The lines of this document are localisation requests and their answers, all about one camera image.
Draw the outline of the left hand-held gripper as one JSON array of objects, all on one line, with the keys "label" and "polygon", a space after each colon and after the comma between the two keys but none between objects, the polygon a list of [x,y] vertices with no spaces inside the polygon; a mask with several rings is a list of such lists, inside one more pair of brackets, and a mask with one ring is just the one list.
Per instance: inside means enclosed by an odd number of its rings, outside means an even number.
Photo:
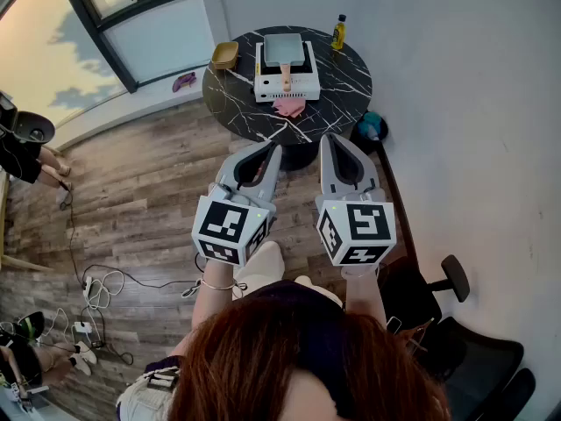
[{"label": "left hand-held gripper", "polygon": [[[267,140],[224,161],[217,183],[200,197],[195,214],[192,238],[201,256],[244,266],[255,254],[276,215],[275,205],[267,201],[273,199],[281,158],[282,147]],[[230,190],[242,188],[252,188],[256,198]]]}]

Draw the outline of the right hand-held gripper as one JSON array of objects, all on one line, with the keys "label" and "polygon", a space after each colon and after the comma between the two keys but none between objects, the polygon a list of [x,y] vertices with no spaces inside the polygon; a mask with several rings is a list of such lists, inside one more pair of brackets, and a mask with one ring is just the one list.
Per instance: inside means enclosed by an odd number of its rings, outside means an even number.
[{"label": "right hand-held gripper", "polygon": [[[320,141],[316,230],[334,266],[377,266],[397,243],[394,205],[385,200],[373,161],[350,140]],[[347,186],[337,191],[337,184]]]}]

